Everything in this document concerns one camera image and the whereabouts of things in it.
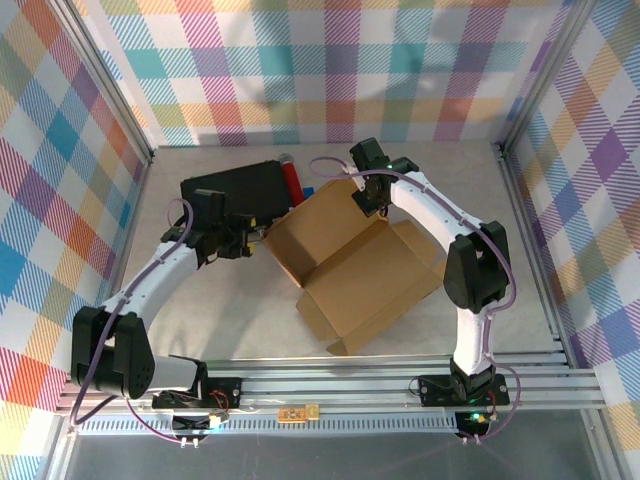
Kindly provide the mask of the brown cardboard paper box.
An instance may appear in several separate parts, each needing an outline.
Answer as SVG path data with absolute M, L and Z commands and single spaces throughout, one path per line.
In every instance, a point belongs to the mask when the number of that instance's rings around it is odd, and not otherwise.
M 366 216 L 351 180 L 326 183 L 264 245 L 303 293 L 296 303 L 334 356 L 354 355 L 441 287 L 440 246 L 412 221 Z

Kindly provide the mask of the black flat case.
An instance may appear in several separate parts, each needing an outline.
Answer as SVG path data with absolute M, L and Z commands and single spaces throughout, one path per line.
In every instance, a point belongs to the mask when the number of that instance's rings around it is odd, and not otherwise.
M 228 213 L 252 216 L 256 226 L 268 229 L 293 206 L 287 181 L 277 160 L 187 178 L 180 183 L 181 195 L 191 205 L 197 189 L 225 194 Z

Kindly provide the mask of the red cylinder with grey cap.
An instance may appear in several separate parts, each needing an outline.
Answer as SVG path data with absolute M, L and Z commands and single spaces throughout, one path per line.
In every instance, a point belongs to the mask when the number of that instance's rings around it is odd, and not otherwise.
M 278 161 L 285 177 L 292 204 L 294 207 L 297 207 L 305 200 L 305 197 L 295 168 L 294 159 L 290 154 L 282 153 L 279 155 Z

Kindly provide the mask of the black controller board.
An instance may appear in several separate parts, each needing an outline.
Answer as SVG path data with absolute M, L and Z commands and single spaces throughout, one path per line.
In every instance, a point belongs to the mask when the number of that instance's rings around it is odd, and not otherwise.
M 483 412 L 457 412 L 455 414 L 457 432 L 463 444 L 474 442 L 477 445 L 482 443 L 482 439 L 490 433 L 491 426 L 497 420 L 495 407 Z
M 171 419 L 171 435 L 182 448 L 192 446 L 198 449 L 214 433 L 217 433 L 230 420 L 226 411 L 215 411 L 204 416 L 177 416 Z

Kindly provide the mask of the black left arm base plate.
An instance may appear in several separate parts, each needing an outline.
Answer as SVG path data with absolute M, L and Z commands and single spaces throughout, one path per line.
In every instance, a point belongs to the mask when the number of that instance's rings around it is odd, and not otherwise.
M 155 394 L 152 408 L 175 409 L 221 409 L 224 411 L 240 406 L 242 379 L 238 377 L 207 377 L 197 380 L 186 391 L 163 390 Z

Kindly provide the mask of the aluminium frame rail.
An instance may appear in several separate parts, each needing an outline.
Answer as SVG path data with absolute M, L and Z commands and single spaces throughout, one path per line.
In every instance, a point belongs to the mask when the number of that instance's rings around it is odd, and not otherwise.
M 510 399 L 522 410 L 601 409 L 595 373 L 569 365 L 563 351 L 506 353 Z M 446 355 L 383 355 L 213 360 L 213 376 L 242 380 L 240 412 L 275 414 L 282 407 L 317 404 L 322 413 L 415 413 L 419 375 L 446 375 Z

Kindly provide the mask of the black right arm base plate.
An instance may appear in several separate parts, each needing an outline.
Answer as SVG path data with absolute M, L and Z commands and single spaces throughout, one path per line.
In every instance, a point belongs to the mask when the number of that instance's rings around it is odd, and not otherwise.
M 459 375 L 422 375 L 418 395 L 423 407 L 508 406 L 510 397 L 505 377 L 496 374 L 478 388 L 468 387 Z

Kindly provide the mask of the aluminium frame post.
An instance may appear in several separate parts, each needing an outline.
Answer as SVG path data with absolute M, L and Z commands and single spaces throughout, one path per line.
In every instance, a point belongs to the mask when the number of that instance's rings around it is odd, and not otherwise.
M 57 17 L 89 75 L 100 92 L 106 97 L 112 113 L 123 125 L 127 138 L 133 143 L 136 152 L 148 165 L 153 163 L 154 150 L 143 133 L 133 111 L 126 102 L 100 50 L 88 28 L 78 13 L 73 0 L 46 0 Z
M 551 12 L 534 29 L 515 93 L 494 145 L 508 153 L 517 144 L 598 0 L 551 0 Z

